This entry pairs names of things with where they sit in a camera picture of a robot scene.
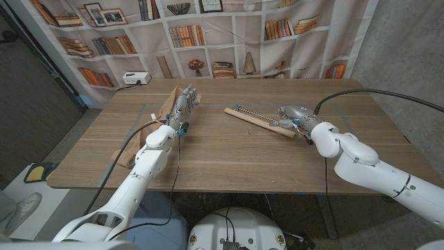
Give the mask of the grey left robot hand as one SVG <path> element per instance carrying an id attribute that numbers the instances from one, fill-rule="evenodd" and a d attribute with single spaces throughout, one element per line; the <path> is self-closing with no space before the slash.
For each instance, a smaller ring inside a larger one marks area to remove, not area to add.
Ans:
<path id="1" fill-rule="evenodd" d="M 168 125 L 178 132 L 181 126 L 188 122 L 191 112 L 200 103 L 200 100 L 201 95 L 199 95 L 197 89 L 190 84 L 176 99 Z"/>

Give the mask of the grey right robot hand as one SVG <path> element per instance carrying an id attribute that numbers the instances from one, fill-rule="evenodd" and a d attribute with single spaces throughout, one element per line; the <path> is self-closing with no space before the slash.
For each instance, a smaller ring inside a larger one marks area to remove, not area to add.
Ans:
<path id="1" fill-rule="evenodd" d="M 271 126 L 279 126 L 281 128 L 301 128 L 311 132 L 315 126 L 323 121 L 317 118 L 311 110 L 302 106 L 282 106 L 276 110 L 279 120 L 270 123 Z"/>

